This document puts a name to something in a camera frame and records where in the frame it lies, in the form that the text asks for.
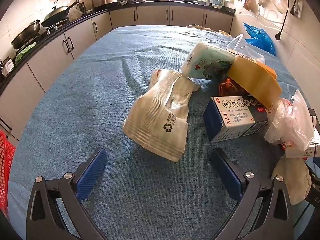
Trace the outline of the white plastic bag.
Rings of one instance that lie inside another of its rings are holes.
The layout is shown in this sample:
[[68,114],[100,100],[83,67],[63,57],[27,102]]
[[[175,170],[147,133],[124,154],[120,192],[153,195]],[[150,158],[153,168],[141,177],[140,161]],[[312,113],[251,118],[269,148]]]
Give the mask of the white plastic bag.
[[278,98],[267,109],[268,127],[264,139],[274,144],[284,142],[300,151],[307,150],[313,139],[313,117],[300,90],[291,100]]

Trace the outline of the blue white carton box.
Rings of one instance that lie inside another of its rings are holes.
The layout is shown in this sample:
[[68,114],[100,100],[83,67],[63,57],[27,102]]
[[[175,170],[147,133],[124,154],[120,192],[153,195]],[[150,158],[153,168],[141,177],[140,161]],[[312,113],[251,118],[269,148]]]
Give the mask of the blue white carton box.
[[210,142],[253,135],[268,124],[266,108],[253,96],[212,96],[203,120]]

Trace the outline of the yellow plastic container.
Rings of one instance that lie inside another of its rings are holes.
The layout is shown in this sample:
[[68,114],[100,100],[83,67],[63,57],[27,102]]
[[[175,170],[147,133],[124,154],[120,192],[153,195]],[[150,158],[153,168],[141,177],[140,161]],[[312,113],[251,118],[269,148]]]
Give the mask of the yellow plastic container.
[[255,97],[263,106],[270,108],[282,93],[275,71],[242,56],[236,56],[227,76]]

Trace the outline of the white paper bag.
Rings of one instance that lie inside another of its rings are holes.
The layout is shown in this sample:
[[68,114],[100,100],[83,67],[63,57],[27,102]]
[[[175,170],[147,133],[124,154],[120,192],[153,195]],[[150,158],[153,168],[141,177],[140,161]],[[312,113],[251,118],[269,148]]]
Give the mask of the white paper bag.
[[148,91],[136,99],[122,123],[123,132],[148,151],[179,162],[187,140],[188,103],[199,88],[181,72],[154,70]]

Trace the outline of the white tissue pack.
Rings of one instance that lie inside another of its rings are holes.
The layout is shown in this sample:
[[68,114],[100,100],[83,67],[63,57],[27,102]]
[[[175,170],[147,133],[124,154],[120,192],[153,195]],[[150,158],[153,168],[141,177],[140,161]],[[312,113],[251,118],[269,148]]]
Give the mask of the white tissue pack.
[[185,77],[220,79],[232,66],[236,55],[206,42],[198,42],[181,66]]

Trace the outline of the clear plastic cup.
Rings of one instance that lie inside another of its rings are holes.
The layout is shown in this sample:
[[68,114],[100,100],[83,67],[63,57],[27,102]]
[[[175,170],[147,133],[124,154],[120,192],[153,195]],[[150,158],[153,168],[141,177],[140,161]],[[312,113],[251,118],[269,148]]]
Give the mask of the clear plastic cup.
[[228,51],[236,51],[237,53],[242,53],[248,57],[255,59],[255,61],[259,61],[261,63],[265,63],[265,58],[263,55],[259,54],[255,50],[253,50],[249,44],[244,39],[243,34],[239,34],[235,38],[233,38],[226,47]]

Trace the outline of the red snack packet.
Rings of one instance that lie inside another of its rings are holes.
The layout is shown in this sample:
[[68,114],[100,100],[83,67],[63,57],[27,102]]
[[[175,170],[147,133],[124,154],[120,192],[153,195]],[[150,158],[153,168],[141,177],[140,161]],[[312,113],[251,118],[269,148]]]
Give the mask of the red snack packet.
[[219,84],[219,96],[248,96],[249,92],[244,90],[230,77],[223,79]]

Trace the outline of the beige cloth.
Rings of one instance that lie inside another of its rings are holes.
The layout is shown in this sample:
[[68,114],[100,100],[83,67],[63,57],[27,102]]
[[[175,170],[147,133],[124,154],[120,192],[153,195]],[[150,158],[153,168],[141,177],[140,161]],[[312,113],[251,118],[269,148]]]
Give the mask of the beige cloth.
[[311,189],[311,176],[302,158],[282,156],[277,162],[271,178],[276,176],[283,177],[291,205],[296,205],[307,197]]

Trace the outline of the red plastic basket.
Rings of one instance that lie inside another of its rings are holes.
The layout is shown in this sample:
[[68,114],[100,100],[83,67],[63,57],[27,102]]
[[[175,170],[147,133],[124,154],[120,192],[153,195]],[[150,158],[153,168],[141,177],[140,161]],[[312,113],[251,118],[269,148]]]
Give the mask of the red plastic basket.
[[8,142],[7,135],[1,131],[0,136],[1,160],[0,160],[0,183],[1,183],[1,211],[8,217],[8,181],[15,147]]

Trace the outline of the blue table cloth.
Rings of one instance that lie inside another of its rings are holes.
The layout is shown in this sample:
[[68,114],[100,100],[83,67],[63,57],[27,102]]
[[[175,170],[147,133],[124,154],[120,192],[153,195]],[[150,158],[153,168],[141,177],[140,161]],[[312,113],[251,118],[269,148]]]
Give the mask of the blue table cloth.
[[216,81],[199,80],[189,101],[185,153],[175,163],[129,139],[121,124],[147,91],[156,69],[179,70],[199,41],[226,47],[230,38],[184,27],[146,25],[108,33],[55,81],[31,115],[9,177],[9,217],[25,237],[37,176],[62,177],[97,147],[107,152],[103,177],[84,206],[109,239],[210,239],[235,202],[210,165],[219,147],[244,171],[267,178],[282,156],[262,134],[211,143],[202,115]]

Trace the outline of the green cloth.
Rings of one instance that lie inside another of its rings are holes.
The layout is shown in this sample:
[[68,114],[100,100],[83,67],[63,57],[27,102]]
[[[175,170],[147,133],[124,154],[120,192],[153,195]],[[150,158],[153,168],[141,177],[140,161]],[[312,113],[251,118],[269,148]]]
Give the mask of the green cloth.
[[15,57],[15,64],[18,64],[21,61],[21,59],[24,58],[25,54],[28,53],[28,51],[32,50],[35,46],[36,46],[36,42],[33,42],[33,43],[27,45],[22,50],[20,50]]

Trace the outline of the blue plastic bag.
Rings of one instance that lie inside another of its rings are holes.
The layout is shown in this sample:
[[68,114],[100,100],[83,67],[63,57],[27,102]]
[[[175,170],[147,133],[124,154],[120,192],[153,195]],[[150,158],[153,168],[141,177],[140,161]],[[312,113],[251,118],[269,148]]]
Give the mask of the blue plastic bag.
[[266,31],[261,28],[243,23],[245,31],[250,38],[246,38],[246,42],[253,46],[256,46],[274,56],[276,56],[276,49],[272,39],[269,37]]

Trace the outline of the black frying pan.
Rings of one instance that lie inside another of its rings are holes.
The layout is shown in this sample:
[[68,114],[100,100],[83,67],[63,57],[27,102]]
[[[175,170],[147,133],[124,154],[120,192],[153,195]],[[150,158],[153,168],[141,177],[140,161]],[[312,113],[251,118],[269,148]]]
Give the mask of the black frying pan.
[[33,38],[40,35],[40,21],[31,22],[24,30],[22,30],[11,42],[14,49],[18,50],[23,45],[27,44]]

